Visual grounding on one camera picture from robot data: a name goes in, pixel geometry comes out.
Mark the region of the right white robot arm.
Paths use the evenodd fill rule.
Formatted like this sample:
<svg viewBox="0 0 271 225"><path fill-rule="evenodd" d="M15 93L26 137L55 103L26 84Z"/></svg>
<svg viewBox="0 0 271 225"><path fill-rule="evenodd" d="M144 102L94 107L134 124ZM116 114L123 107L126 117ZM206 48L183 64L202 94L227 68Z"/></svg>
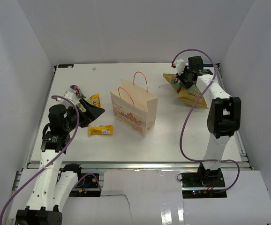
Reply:
<svg viewBox="0 0 271 225"><path fill-rule="evenodd" d="M176 78L189 88L195 85L201 92L199 99L204 98L209 109L207 129L210 133L206 153L199 161L194 180L203 187L208 187L219 180L221 161L230 138L240 128L241 99L232 97L216 81L216 71L204 69L200 56L190 57L188 62L174 60Z"/></svg>

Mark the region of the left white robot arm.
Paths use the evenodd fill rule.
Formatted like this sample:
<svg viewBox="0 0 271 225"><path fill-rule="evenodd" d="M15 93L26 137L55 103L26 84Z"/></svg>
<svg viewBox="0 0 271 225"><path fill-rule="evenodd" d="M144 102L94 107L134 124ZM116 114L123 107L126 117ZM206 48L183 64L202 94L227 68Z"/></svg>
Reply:
<svg viewBox="0 0 271 225"><path fill-rule="evenodd" d="M105 110L83 98L79 100L83 111L72 101L67 102L69 106L61 103L49 108L49 122L42 132L40 166L32 177L35 185L25 209L16 213L17 225L60 225L61 211L71 190L84 183L79 164L61 164L77 129L87 127Z"/></svg>

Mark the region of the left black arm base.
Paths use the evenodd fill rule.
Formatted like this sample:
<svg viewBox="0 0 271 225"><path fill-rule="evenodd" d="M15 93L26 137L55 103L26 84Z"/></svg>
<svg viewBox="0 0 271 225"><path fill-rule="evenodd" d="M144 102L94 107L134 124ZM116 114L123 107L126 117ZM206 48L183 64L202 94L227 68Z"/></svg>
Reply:
<svg viewBox="0 0 271 225"><path fill-rule="evenodd" d="M69 197L100 197L101 191L98 187L100 174L85 176L78 185L70 192Z"/></svg>

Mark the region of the brown chips bag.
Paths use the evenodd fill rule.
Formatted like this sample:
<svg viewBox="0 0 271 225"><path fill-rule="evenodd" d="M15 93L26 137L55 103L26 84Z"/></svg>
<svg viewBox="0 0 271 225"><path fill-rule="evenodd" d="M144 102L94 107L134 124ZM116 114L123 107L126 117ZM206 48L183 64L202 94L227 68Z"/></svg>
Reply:
<svg viewBox="0 0 271 225"><path fill-rule="evenodd" d="M198 97L201 95L200 90L195 85L192 85L190 88L186 89L180 82L177 82L176 75L174 74L163 74L163 77L177 92L177 99L187 105L193 106Z"/></svg>

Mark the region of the yellow snack bar wrapper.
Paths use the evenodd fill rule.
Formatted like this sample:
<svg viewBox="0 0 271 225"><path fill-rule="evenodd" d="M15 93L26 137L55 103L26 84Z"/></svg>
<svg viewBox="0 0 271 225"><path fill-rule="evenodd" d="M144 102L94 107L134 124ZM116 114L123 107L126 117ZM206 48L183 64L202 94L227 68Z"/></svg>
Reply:
<svg viewBox="0 0 271 225"><path fill-rule="evenodd" d="M113 125L89 126L88 135L112 135Z"/></svg>

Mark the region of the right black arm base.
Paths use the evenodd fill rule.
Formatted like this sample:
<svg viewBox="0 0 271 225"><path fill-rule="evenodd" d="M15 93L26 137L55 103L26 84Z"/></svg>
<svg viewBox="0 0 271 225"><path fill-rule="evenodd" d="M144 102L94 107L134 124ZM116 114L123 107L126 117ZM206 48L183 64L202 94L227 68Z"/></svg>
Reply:
<svg viewBox="0 0 271 225"><path fill-rule="evenodd" d="M217 180L202 182L195 172L179 173L176 177L181 183L183 199L227 198L223 174Z"/></svg>

